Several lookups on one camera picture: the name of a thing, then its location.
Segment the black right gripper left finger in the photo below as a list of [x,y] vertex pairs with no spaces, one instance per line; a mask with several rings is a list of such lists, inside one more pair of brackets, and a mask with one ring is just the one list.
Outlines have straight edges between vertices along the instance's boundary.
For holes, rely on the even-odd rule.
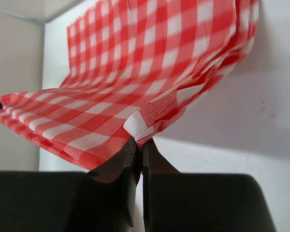
[[0,232],[128,232],[136,185],[133,139],[87,173],[0,171]]

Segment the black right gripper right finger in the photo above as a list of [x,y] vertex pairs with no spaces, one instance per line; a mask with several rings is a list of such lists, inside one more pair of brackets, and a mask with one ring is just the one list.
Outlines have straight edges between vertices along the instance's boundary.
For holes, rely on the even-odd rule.
[[143,148],[147,232],[273,232],[257,181],[247,174],[184,174],[158,151]]

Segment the red white checkered cloth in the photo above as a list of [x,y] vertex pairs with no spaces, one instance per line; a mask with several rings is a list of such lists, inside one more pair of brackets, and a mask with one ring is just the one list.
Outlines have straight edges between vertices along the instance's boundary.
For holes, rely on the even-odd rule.
[[67,27],[57,88],[0,97],[0,123],[92,170],[177,121],[250,52],[257,0],[101,0]]

